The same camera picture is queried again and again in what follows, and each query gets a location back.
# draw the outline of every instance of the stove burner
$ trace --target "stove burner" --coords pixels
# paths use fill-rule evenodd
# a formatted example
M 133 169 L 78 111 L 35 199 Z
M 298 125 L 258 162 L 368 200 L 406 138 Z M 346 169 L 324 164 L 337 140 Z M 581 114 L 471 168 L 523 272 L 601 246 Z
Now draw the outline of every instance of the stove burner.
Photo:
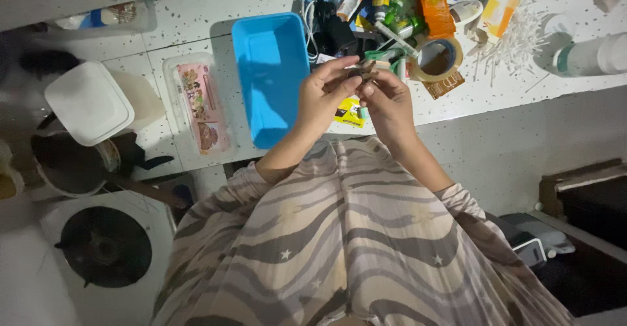
M 74 272 L 100 287 L 119 288 L 137 282 L 153 258 L 144 228 L 126 213 L 95 206 L 74 214 L 63 226 L 63 250 Z

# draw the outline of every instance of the person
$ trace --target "person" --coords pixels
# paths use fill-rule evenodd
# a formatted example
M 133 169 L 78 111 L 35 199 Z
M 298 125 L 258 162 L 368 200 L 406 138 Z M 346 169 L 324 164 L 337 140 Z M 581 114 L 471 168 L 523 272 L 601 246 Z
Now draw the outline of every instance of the person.
M 571 325 L 420 141 L 409 88 L 328 61 L 294 128 L 198 202 L 174 237 L 154 325 Z M 357 95 L 377 137 L 320 140 Z

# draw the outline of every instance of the white plastic container lid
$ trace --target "white plastic container lid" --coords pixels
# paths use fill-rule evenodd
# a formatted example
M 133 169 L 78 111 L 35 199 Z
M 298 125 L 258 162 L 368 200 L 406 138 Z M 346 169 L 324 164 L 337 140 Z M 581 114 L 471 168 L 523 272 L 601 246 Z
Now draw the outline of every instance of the white plastic container lid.
M 87 61 L 61 75 L 46 88 L 44 97 L 83 146 L 112 137 L 135 119 L 129 100 L 98 61 Z

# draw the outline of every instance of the floor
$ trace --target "floor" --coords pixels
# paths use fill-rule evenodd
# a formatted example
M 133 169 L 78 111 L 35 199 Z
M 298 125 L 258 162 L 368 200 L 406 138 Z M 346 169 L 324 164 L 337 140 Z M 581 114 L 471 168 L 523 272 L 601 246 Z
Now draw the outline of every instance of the floor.
M 537 203 L 543 174 L 627 157 L 627 86 L 578 93 L 416 127 L 444 169 L 497 216 Z M 200 197 L 225 181 L 222 168 L 194 170 Z

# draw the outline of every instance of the hand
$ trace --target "hand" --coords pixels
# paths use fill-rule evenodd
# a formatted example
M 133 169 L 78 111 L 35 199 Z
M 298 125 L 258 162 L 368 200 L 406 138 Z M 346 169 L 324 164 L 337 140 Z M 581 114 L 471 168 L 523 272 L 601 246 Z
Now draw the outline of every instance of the hand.
M 385 70 L 379 70 L 373 81 L 359 88 L 360 105 L 368 107 L 377 136 L 397 158 L 418 140 L 410 88 Z
M 342 100 L 355 95 L 361 76 L 348 78 L 347 66 L 356 64 L 358 56 L 337 58 L 319 66 L 300 84 L 298 116 L 294 131 L 318 140 L 329 129 Z

